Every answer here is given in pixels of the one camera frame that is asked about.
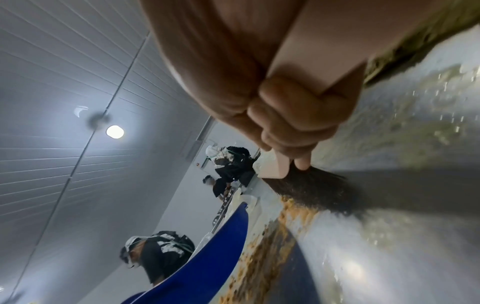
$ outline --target white wall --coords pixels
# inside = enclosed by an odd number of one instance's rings
[[[221,147],[245,147],[251,155],[258,149],[248,138],[223,123],[215,123],[207,140]],[[202,183],[202,179],[208,174],[215,174],[211,162],[204,169],[195,166],[195,162],[190,165],[159,219],[154,233],[160,230],[174,230],[179,234],[188,235],[197,245],[202,237],[212,230],[212,221],[222,203],[214,197],[212,188]],[[128,269],[122,264],[78,304],[121,303],[129,296],[150,287],[143,268]]]

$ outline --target white paneled ceiling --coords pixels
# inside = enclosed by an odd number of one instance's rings
[[[2,0],[0,107],[0,303],[76,303],[156,227],[208,116],[135,0]]]

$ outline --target dark bristle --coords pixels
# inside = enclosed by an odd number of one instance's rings
[[[279,195],[320,210],[351,214],[358,199],[358,192],[345,177],[313,167],[300,171],[292,163],[284,179],[263,180]]]

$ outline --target round light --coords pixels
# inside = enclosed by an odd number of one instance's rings
[[[106,134],[114,139],[118,139],[124,135],[124,130],[119,126],[113,125],[108,127]]]

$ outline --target ceiling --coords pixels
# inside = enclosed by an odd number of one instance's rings
[[[2,0],[0,107],[0,303],[76,303],[156,227],[208,115],[136,0]]]

